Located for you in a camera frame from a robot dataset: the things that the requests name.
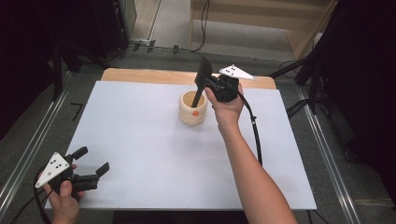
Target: human hand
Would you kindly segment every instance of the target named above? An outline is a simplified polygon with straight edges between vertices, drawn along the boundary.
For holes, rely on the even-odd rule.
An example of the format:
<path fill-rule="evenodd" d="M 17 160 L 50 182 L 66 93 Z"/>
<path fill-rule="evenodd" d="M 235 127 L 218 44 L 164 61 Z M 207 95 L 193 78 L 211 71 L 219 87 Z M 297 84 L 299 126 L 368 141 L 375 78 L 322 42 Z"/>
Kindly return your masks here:
<path fill-rule="evenodd" d="M 238 90 L 243 94 L 241 84 L 239 84 Z M 232 128 L 239 129 L 238 120 L 241 115 L 242 108 L 244 107 L 244 103 L 240 99 L 239 95 L 231 102 L 221 103 L 218 102 L 215 94 L 208 87 L 205 88 L 205 94 L 215 110 L 220 132 L 223 133 L 226 130 L 231 130 Z"/>
<path fill-rule="evenodd" d="M 53 224 L 59 223 L 75 223 L 78 218 L 79 206 L 75 198 L 71 196 L 73 186 L 68 180 L 62 182 L 60 186 L 60 194 L 52 190 L 49 184 L 43 186 L 44 190 L 49 194 L 49 202 L 53 209 Z M 84 197 L 85 192 L 78 192 L 78 197 Z"/>

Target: forearm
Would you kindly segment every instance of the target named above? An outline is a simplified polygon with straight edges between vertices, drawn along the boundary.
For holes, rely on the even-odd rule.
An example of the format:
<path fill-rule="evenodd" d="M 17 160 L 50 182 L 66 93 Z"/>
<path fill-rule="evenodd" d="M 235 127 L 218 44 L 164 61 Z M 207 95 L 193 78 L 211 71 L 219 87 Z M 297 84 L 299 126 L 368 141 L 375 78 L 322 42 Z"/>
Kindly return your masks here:
<path fill-rule="evenodd" d="M 258 163 L 239 127 L 219 129 L 249 223 L 295 223 L 285 197 Z"/>

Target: white triangular marker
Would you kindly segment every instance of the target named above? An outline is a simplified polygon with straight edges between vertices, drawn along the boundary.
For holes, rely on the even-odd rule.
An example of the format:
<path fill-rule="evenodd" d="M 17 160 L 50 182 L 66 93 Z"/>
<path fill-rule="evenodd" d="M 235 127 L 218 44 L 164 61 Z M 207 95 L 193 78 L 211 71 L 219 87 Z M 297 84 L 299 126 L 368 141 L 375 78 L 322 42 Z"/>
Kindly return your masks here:
<path fill-rule="evenodd" d="M 53 153 L 53 156 L 50 158 L 49 163 L 41 174 L 40 178 L 38 178 L 37 183 L 35 183 L 35 187 L 41 188 L 43 185 L 47 184 L 51 179 L 55 176 L 63 172 L 69 167 L 69 163 L 57 152 Z"/>
<path fill-rule="evenodd" d="M 231 65 L 226 68 L 221 68 L 220 73 L 227 77 L 256 79 L 254 76 L 236 67 L 235 65 Z"/>

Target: table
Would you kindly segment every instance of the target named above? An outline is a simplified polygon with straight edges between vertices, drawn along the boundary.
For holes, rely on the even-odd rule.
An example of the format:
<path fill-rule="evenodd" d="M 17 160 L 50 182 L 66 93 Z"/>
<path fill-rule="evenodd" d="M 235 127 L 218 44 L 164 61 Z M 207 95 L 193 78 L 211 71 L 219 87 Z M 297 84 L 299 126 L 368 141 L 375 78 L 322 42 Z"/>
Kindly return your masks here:
<path fill-rule="evenodd" d="M 104 72 L 67 151 L 88 147 L 90 152 L 76 162 L 79 175 L 91 174 L 107 161 L 110 164 L 98 189 L 87 191 L 81 208 L 242 210 L 213 110 L 208 109 L 205 121 L 193 128 L 177 117 L 178 97 L 183 91 L 196 89 L 195 76 L 158 70 Z M 292 209 L 316 209 L 274 81 L 257 77 L 256 81 L 241 83 L 253 113 L 266 114 L 257 119 L 265 169 Z M 245 120 L 240 122 L 241 132 L 255 148 L 246 110 L 241 119 Z"/>
<path fill-rule="evenodd" d="M 205 3 L 191 0 L 190 47 L 192 21 L 201 19 Z M 336 0 L 211 0 L 207 20 L 285 29 L 298 60 L 324 31 L 336 5 Z"/>

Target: white paper sheet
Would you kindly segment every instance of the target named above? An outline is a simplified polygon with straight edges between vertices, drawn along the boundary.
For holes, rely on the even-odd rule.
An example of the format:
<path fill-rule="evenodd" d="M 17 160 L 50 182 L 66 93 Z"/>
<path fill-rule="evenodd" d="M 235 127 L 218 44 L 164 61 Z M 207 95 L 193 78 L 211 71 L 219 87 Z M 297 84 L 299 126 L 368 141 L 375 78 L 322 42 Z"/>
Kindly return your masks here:
<path fill-rule="evenodd" d="M 242 209 L 211 104 L 198 126 L 178 118 L 178 98 L 190 90 L 196 86 L 96 82 L 67 154 L 88 147 L 76 174 L 94 174 L 107 161 L 110 170 L 82 208 Z M 316 209 L 279 91 L 244 93 L 257 117 L 264 168 L 292 209 Z M 240 127 L 257 155 L 245 108 Z"/>

